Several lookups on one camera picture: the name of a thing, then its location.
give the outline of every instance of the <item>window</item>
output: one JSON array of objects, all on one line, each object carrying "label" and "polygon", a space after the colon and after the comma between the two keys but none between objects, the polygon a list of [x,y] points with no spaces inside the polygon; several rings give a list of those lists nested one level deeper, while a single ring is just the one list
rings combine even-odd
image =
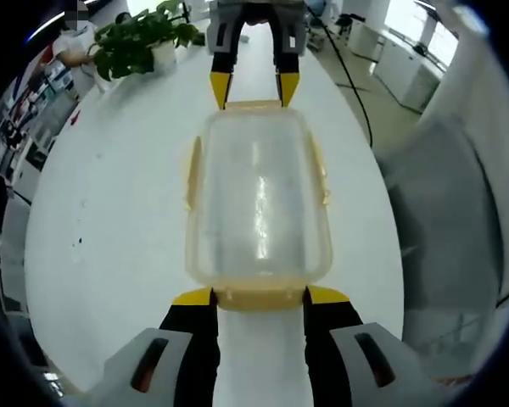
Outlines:
[{"label": "window", "polygon": [[438,23],[435,26],[435,32],[428,45],[428,51],[439,59],[447,67],[455,56],[458,40],[444,25]]},{"label": "window", "polygon": [[426,10],[413,0],[390,0],[384,24],[417,42],[427,19]]}]

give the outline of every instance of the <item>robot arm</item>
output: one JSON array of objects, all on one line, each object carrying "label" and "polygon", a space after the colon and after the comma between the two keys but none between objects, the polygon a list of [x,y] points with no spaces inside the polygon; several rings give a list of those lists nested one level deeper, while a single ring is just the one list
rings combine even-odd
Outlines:
[{"label": "robot arm", "polygon": [[210,3],[211,23],[206,41],[213,53],[210,79],[219,109],[226,107],[243,25],[260,22],[268,22],[271,27],[277,90],[283,107],[288,106],[299,82],[298,58],[305,50],[305,11],[302,0],[215,0]]}]

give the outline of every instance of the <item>white tabletop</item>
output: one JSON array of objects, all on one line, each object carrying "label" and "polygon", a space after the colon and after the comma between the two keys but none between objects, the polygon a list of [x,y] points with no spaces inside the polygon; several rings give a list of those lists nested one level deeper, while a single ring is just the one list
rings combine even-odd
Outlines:
[{"label": "white tabletop", "polygon": [[[267,25],[245,27],[229,101],[277,98]],[[131,76],[80,103],[60,134],[33,201],[25,253],[34,333],[80,389],[174,297],[186,274],[183,167],[217,110],[211,57],[177,50],[168,78]],[[396,337],[403,323],[400,248],[383,178],[349,105],[315,57],[300,60],[291,107],[306,118],[328,170],[333,267],[318,282],[350,296],[365,322]]]}]

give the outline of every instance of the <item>white cabinet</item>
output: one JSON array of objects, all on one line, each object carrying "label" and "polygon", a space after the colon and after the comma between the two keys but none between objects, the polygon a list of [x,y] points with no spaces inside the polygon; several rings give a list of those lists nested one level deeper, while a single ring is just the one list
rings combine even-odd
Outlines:
[{"label": "white cabinet", "polygon": [[422,112],[437,89],[443,72],[405,43],[387,39],[373,74],[407,108]]},{"label": "white cabinet", "polygon": [[379,37],[377,31],[361,21],[353,20],[347,46],[354,55],[377,61]]},{"label": "white cabinet", "polygon": [[2,242],[0,244],[0,291],[20,303],[28,311],[25,285],[25,238],[31,206],[14,195],[8,200],[3,216]]},{"label": "white cabinet", "polygon": [[12,185],[14,190],[24,199],[30,202],[36,194],[37,182],[40,179],[41,172],[31,163],[23,159],[15,171]]}]

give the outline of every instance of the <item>transparent plastic container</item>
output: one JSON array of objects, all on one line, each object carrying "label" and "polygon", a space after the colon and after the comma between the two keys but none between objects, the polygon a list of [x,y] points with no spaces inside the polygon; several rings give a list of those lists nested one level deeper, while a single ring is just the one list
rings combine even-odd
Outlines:
[{"label": "transparent plastic container", "polygon": [[299,112],[229,103],[194,143],[187,272],[229,298],[321,278],[332,263],[325,177]]}]

